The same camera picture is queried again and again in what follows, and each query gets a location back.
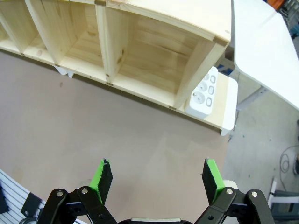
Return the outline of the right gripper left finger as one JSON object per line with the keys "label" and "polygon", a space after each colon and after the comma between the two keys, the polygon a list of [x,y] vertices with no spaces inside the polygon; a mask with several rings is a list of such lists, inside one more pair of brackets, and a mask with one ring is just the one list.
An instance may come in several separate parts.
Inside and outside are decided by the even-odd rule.
{"label": "right gripper left finger", "polygon": [[43,223],[73,224],[79,216],[86,216],[92,224],[116,224],[105,207],[112,180],[110,162],[102,159],[88,186],[71,193],[60,188],[51,191],[43,208]]}

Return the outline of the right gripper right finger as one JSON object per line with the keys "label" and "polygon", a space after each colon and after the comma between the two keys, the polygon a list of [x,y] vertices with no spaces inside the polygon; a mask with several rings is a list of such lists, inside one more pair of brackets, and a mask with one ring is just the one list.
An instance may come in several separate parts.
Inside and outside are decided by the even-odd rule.
{"label": "right gripper right finger", "polygon": [[221,224],[227,217],[240,224],[275,223],[264,193],[258,189],[242,193],[226,186],[214,159],[205,159],[201,176],[209,206],[195,223]]}

